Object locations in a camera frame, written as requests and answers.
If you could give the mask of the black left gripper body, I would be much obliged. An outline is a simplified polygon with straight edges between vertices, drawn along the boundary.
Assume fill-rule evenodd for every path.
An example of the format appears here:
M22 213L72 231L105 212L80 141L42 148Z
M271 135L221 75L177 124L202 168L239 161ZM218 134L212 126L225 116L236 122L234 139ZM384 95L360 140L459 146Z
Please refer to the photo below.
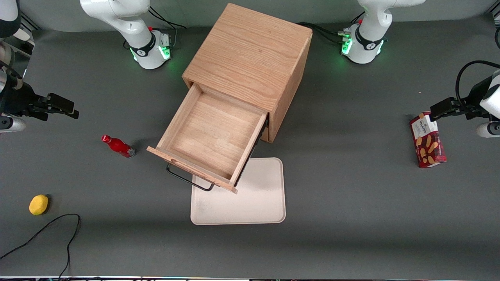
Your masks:
M480 102L488 92L491 81L492 78L490 76L478 82L470 89L469 95L465 98L466 108L469 110L465 114L466 119L474 119L476 117L489 119L490 114L480 106Z

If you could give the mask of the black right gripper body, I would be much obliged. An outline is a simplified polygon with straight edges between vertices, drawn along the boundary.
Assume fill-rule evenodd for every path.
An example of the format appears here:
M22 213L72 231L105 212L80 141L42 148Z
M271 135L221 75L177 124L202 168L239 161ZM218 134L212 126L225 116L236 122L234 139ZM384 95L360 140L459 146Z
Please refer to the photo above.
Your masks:
M1 81L1 113L15 117L33 117L48 120L44 102L46 97L36 94L32 87L24 83L20 89L14 88L11 80Z

